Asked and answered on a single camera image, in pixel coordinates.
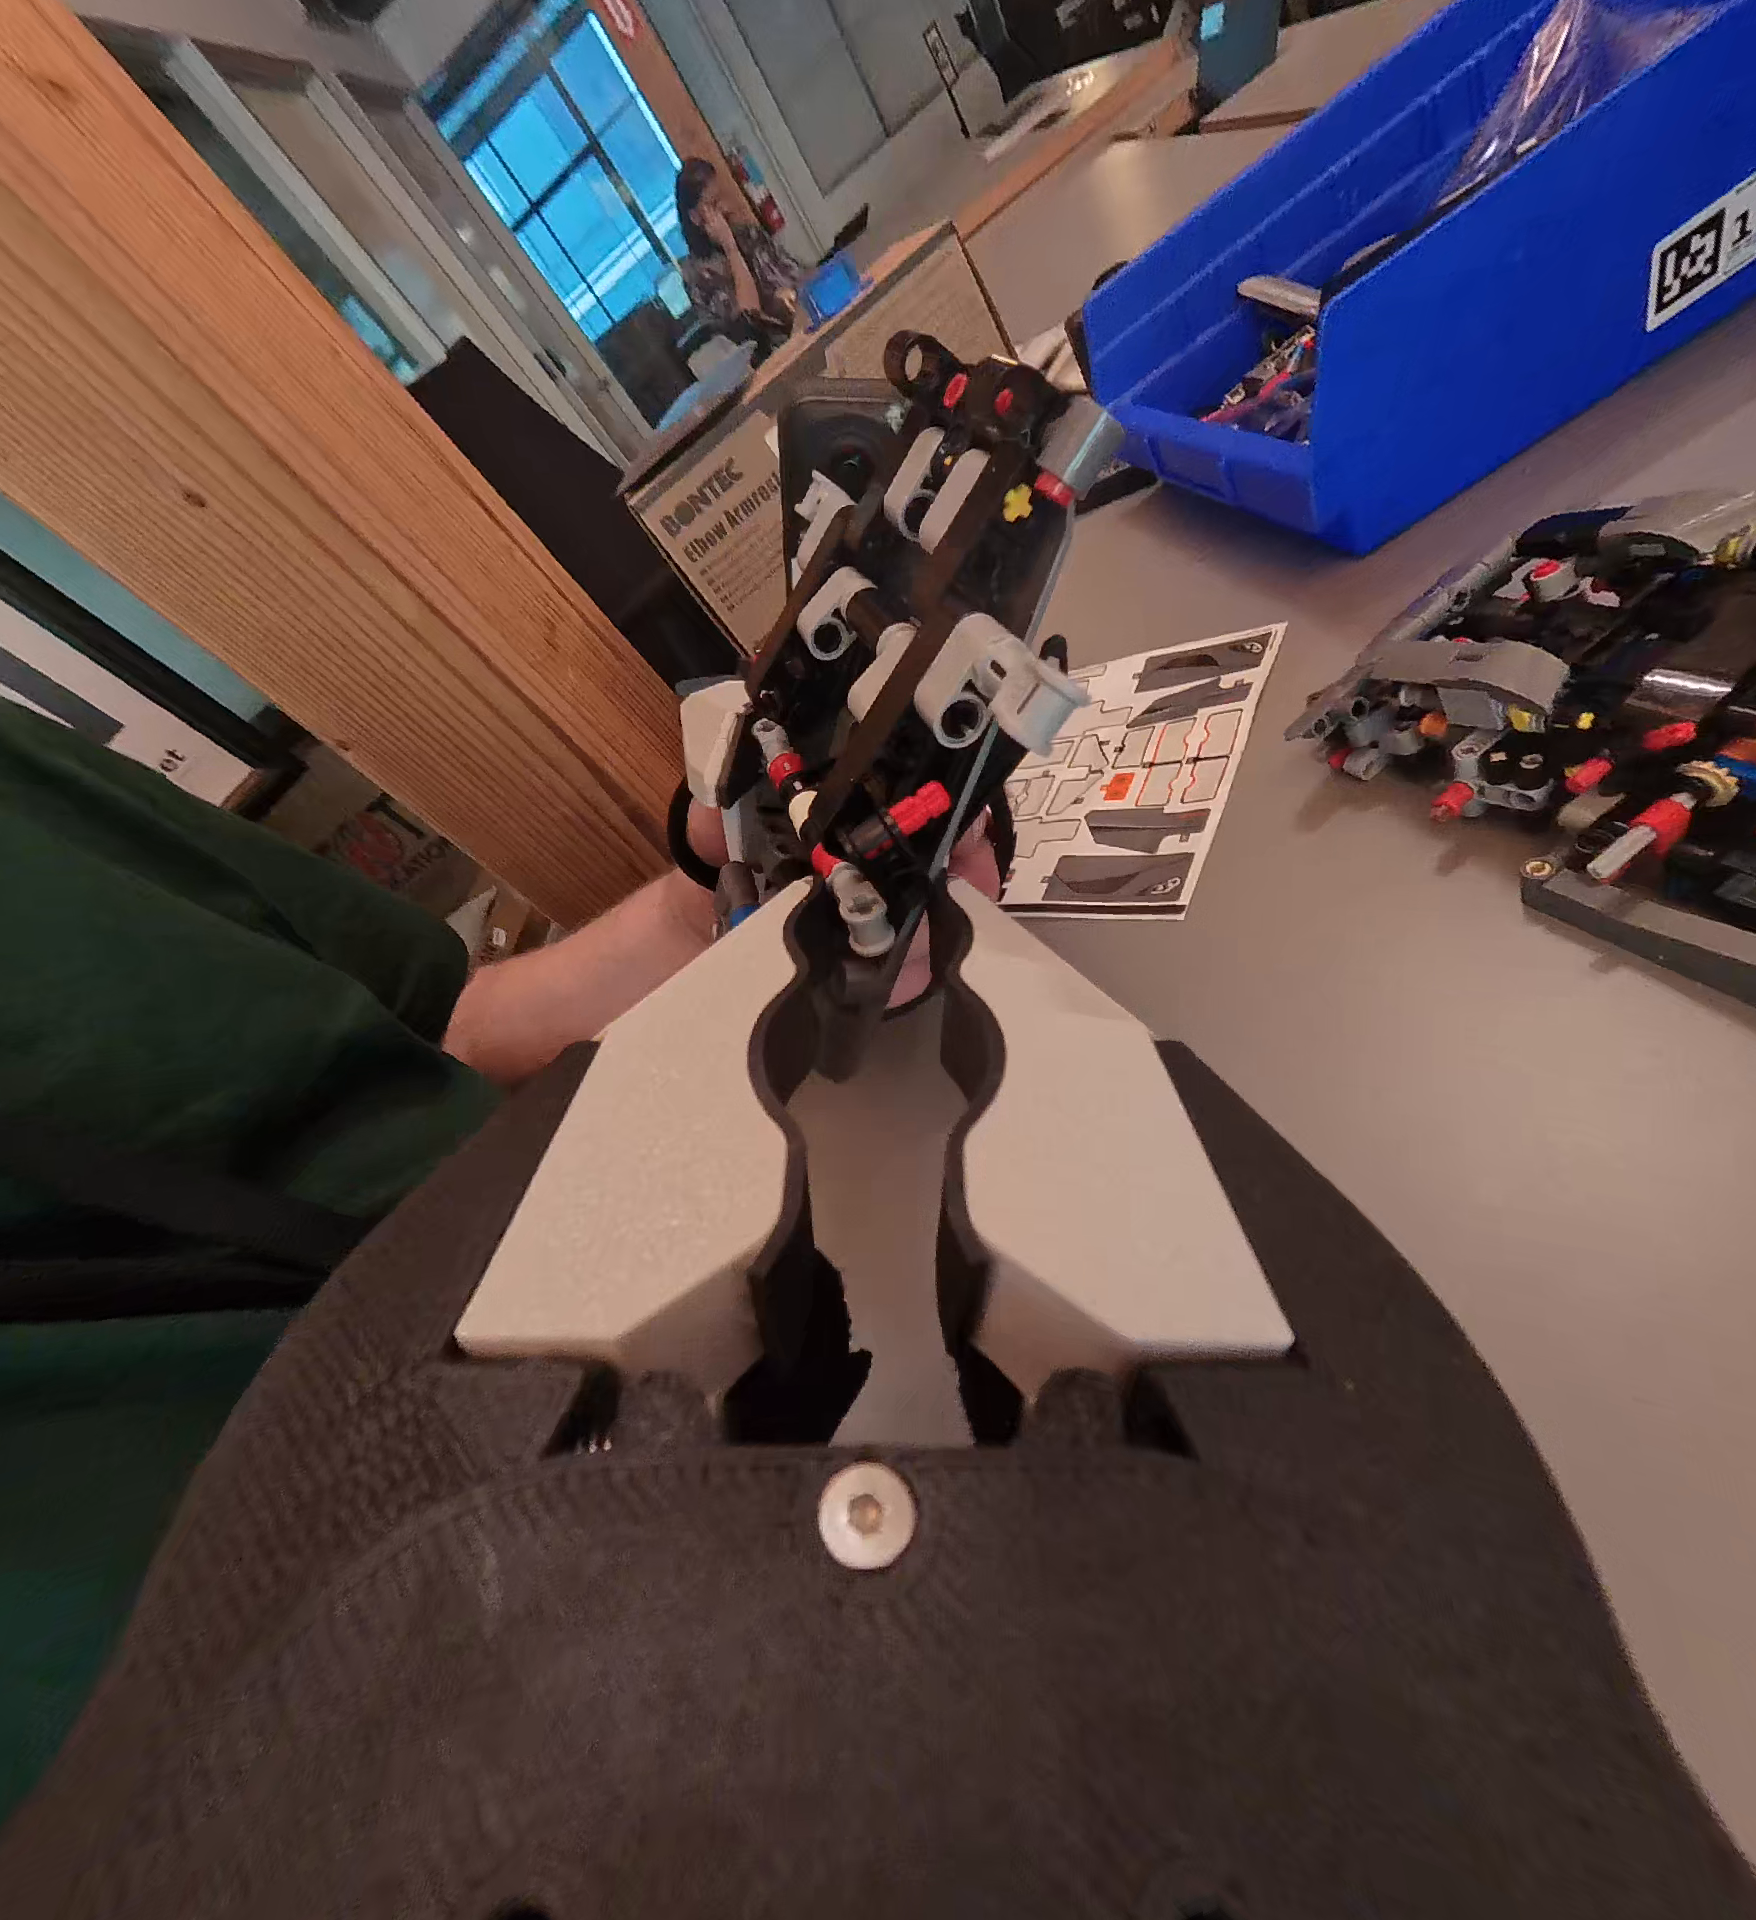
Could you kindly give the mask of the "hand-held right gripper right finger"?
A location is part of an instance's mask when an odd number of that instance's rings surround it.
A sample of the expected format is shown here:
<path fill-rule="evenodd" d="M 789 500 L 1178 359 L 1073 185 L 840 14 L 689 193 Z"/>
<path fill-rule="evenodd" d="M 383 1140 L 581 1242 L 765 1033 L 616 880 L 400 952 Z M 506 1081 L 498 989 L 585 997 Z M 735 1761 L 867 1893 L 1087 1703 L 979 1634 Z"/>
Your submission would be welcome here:
<path fill-rule="evenodd" d="M 979 1445 L 1043 1389 L 1184 1364 L 1278 1362 L 1297 1336 L 1165 1044 L 976 887 L 938 901 L 943 1154 L 938 1311 Z"/>

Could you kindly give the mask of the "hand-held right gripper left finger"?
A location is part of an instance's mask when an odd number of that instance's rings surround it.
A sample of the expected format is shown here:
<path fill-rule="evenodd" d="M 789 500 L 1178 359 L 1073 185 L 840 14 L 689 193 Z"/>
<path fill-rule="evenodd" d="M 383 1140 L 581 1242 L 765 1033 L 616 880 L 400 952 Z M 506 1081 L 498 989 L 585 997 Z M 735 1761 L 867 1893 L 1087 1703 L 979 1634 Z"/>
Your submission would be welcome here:
<path fill-rule="evenodd" d="M 865 1385 L 790 1113 L 819 1058 L 799 882 L 570 1048 L 570 1097 L 456 1326 L 465 1357 L 696 1388 L 745 1445 L 829 1443 Z"/>

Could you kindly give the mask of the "small black grey lego subassembly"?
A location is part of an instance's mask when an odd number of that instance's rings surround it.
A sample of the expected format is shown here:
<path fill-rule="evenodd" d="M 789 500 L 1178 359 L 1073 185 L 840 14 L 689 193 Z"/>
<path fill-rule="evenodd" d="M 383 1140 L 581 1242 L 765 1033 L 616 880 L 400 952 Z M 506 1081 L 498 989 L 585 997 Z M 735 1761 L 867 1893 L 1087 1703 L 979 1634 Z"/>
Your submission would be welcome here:
<path fill-rule="evenodd" d="M 685 775 L 724 812 L 732 919 L 819 897 L 799 937 L 829 1079 L 863 1062 L 961 835 L 1087 702 L 1043 617 L 1123 438 L 1088 394 L 923 332 L 776 418 L 787 598 Z"/>

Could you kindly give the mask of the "large lego car chassis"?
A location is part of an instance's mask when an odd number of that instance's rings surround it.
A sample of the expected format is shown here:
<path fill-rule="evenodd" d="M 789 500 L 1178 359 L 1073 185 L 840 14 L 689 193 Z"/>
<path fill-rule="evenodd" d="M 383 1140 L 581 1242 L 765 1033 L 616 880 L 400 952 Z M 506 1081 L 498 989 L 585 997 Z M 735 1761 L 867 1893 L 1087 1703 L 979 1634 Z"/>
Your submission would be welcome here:
<path fill-rule="evenodd" d="M 1432 583 L 1285 729 L 1429 819 L 1549 837 L 1522 906 L 1756 1013 L 1756 492 L 1543 516 Z"/>

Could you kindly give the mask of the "lego sticker sheet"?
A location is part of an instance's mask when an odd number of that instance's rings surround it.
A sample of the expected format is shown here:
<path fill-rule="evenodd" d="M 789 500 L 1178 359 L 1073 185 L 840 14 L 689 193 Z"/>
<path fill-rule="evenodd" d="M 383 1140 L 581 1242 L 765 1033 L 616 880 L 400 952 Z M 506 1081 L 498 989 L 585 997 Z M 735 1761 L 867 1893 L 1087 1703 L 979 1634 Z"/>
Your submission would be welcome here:
<path fill-rule="evenodd" d="M 1003 784 L 1002 907 L 1184 919 L 1283 636 L 1271 622 L 1074 672 L 1084 706 Z"/>

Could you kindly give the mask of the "person's left hand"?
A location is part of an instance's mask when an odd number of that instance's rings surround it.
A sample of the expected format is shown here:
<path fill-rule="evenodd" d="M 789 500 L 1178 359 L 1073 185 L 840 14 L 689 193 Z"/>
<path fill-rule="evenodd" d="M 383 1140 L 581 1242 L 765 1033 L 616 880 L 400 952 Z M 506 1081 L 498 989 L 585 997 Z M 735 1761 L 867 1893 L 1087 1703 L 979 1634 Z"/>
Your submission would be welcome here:
<path fill-rule="evenodd" d="M 986 899 L 998 899 L 1003 889 L 1003 866 L 988 834 L 994 824 L 996 816 L 986 815 L 967 828 L 949 862 L 949 877 L 972 885 Z M 621 901 L 585 932 L 595 939 L 603 935 L 603 955 L 592 963 L 596 1011 L 579 1015 L 581 1034 L 596 1037 L 713 943 L 715 912 L 710 897 L 674 875 Z M 928 912 L 893 981 L 889 1017 L 914 1009 L 932 993 L 930 939 Z"/>

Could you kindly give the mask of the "printed cardboard box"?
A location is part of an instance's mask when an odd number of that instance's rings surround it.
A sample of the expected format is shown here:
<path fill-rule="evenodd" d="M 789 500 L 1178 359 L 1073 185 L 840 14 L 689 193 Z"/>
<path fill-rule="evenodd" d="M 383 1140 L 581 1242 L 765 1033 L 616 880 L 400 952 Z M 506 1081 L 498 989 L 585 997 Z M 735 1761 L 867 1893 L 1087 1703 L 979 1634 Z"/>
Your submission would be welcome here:
<path fill-rule="evenodd" d="M 881 377 L 901 330 L 930 332 L 976 362 L 1008 353 L 1009 332 L 955 224 L 923 228 L 877 260 L 840 313 L 754 365 L 732 349 L 682 396 L 628 461 L 628 514 L 741 654 L 785 603 L 785 508 L 776 418 L 829 377 Z"/>

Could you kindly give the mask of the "cardboard box red print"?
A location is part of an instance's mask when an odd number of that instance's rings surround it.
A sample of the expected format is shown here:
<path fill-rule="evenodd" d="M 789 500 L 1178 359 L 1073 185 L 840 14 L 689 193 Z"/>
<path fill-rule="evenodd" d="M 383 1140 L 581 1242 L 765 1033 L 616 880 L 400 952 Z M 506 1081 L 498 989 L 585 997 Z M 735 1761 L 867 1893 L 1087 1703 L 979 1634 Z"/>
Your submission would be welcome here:
<path fill-rule="evenodd" d="M 319 828 L 315 851 L 448 926 L 471 971 L 558 935 L 527 897 L 383 791 Z"/>

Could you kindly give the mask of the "blue storage bin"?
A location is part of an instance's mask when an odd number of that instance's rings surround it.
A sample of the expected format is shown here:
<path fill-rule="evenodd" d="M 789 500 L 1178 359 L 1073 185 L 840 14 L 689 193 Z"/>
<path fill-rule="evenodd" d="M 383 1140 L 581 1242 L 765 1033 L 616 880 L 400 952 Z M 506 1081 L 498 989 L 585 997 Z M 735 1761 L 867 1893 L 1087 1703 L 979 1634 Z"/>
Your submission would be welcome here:
<path fill-rule="evenodd" d="M 1756 2 L 1450 183 L 1550 12 L 1437 12 L 1084 300 L 1131 465 L 1366 555 L 1756 296 Z"/>

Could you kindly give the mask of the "framed marker sign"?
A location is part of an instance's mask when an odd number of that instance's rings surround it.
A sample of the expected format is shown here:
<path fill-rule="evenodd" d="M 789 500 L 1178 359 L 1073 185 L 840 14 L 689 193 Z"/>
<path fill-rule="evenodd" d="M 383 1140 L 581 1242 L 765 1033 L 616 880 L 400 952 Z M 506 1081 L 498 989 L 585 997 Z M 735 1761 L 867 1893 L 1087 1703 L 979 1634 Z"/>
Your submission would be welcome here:
<path fill-rule="evenodd" d="M 306 772 L 288 721 L 242 717 L 2 549 L 0 700 L 246 819 Z"/>

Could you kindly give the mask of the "clear plastic bag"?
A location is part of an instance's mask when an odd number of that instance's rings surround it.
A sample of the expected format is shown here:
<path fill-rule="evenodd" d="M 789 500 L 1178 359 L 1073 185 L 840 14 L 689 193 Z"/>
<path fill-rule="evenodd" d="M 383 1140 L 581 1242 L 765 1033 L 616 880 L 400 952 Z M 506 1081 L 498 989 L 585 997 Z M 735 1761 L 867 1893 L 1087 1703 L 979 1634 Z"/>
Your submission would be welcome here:
<path fill-rule="evenodd" d="M 1690 12 L 1665 4 L 1553 4 L 1442 185 L 1442 199 L 1469 193 L 1508 171 L 1657 60 L 1690 23 Z"/>

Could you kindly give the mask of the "wooden post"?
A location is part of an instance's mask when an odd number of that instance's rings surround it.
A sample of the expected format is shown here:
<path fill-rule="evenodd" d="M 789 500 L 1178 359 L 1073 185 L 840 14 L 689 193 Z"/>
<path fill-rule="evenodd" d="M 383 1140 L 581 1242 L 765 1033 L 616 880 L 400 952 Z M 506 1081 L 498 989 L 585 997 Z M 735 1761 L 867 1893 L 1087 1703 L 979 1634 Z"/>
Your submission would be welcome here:
<path fill-rule="evenodd" d="M 676 703 L 61 4 L 0 4 L 0 492 L 574 928 Z"/>

